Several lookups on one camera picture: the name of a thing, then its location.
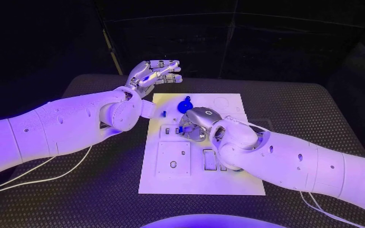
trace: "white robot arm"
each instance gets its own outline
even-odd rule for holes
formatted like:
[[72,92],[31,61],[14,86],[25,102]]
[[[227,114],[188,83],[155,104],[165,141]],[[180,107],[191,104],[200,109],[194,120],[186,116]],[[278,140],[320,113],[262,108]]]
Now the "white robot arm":
[[365,158],[325,149],[305,140],[263,131],[209,108],[187,110],[180,135],[194,141],[209,137],[220,163],[245,169],[286,189],[320,193],[365,208]]
[[73,153],[128,131],[138,117],[149,118],[154,104],[141,98],[154,84],[181,82],[178,61],[144,61],[125,86],[113,91],[48,102],[0,120],[0,171],[44,157]]

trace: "white circular object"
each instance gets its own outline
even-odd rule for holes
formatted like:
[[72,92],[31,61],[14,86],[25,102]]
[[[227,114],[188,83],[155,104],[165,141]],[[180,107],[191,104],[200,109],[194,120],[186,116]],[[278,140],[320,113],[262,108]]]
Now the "white circular object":
[[214,106],[219,109],[224,109],[229,106],[227,99],[223,97],[214,98]]

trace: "robotic hand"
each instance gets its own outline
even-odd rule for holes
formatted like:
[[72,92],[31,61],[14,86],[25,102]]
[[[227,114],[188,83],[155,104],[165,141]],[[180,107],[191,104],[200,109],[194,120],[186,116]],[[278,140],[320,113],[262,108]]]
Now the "robotic hand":
[[211,143],[219,162],[232,170],[286,189],[320,193],[365,208],[365,158],[265,130],[209,108],[186,111],[178,125],[184,138]]
[[0,120],[0,171],[44,157],[73,153],[129,130],[154,104],[141,98],[154,84],[181,82],[178,61],[144,61],[132,69],[125,86],[113,91],[48,102]]

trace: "white cable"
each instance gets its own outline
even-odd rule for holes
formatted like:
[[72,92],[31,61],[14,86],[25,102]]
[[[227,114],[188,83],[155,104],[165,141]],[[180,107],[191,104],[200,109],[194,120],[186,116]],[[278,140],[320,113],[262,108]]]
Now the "white cable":
[[87,153],[89,153],[89,150],[90,150],[90,147],[89,147],[89,149],[87,149],[87,151],[86,151],[86,154],[85,154],[82,160],[77,162],[77,164],[73,166],[73,168],[72,168],[64,174],[61,174],[60,176],[57,176],[57,177],[54,177],[54,178],[48,178],[48,179],[40,179],[40,180],[35,180],[35,181],[33,181],[33,182],[20,183],[20,184],[12,185],[12,186],[10,186],[10,187],[1,188],[0,191],[4,191],[4,190],[7,190],[7,189],[10,189],[10,188],[12,188],[12,187],[17,187],[17,186],[21,186],[21,185],[25,185],[25,184],[38,183],[38,182],[47,182],[47,181],[51,181],[53,179],[59,179],[59,178],[63,177],[66,174],[69,174],[69,173],[74,170],[74,168],[79,166],[79,164],[80,164],[82,161],[85,160],[85,157],[86,157],[86,155],[87,155]]
[[298,191],[298,193],[299,193],[299,196],[301,196],[301,199],[302,199],[304,203],[307,204],[307,206],[308,206],[310,208],[312,208],[315,211],[321,212],[321,213],[323,213],[325,216],[328,216],[331,219],[334,219],[334,220],[337,220],[337,221],[340,221],[340,222],[343,222],[343,223],[346,223],[346,224],[350,224],[350,225],[353,225],[354,227],[365,228],[362,225],[354,224],[354,223],[351,223],[350,221],[347,221],[346,219],[343,219],[343,218],[334,216],[333,214],[327,213],[327,212],[320,208],[320,206],[318,206],[318,204],[317,204],[317,201],[315,201],[314,198],[312,198],[311,193],[308,193],[308,194],[310,194],[310,197],[311,197],[311,199],[312,199],[312,201],[314,201],[314,203],[315,203],[315,205],[317,205],[318,208],[312,207],[312,206],[307,203],[307,201],[305,201],[305,199],[304,199],[304,197],[302,197],[301,191]]
[[56,156],[53,156],[50,159],[47,159],[40,165],[37,165],[34,168],[31,168],[27,172],[24,172],[21,175],[18,175],[15,178],[12,178],[10,181],[7,181],[5,183],[0,184],[0,187],[2,187],[7,183],[12,182],[15,179],[18,179],[25,174],[28,174],[34,169],[37,169],[44,163],[50,162],[54,158],[56,158]]
[[269,131],[268,129],[265,129],[265,128],[256,126],[255,124],[252,124],[250,122],[248,122],[248,121],[240,121],[240,120],[237,120],[236,118],[232,118],[230,116],[226,116],[224,119],[227,119],[227,120],[230,120],[230,121],[237,121],[237,122],[240,122],[243,125],[253,126],[253,127],[256,127],[258,129],[261,129],[261,130],[263,130],[263,131]]

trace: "gray table surface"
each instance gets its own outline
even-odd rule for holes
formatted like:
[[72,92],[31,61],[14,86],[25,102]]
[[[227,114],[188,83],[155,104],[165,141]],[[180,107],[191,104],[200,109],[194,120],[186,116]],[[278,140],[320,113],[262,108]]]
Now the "gray table surface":
[[[80,75],[63,97],[102,92],[122,86],[125,76]],[[158,85],[158,93],[239,93],[248,120],[279,133],[347,154],[365,156],[325,89],[307,83],[184,79]],[[265,196],[141,195],[148,120],[92,147],[79,167],[60,179],[0,192],[0,227],[139,227],[171,216],[227,214],[265,220],[286,227],[350,227],[310,209],[295,191],[263,182]],[[66,172],[85,150],[59,156],[18,182]],[[21,174],[41,160],[17,167]],[[323,209],[365,225],[365,210],[315,194]]]

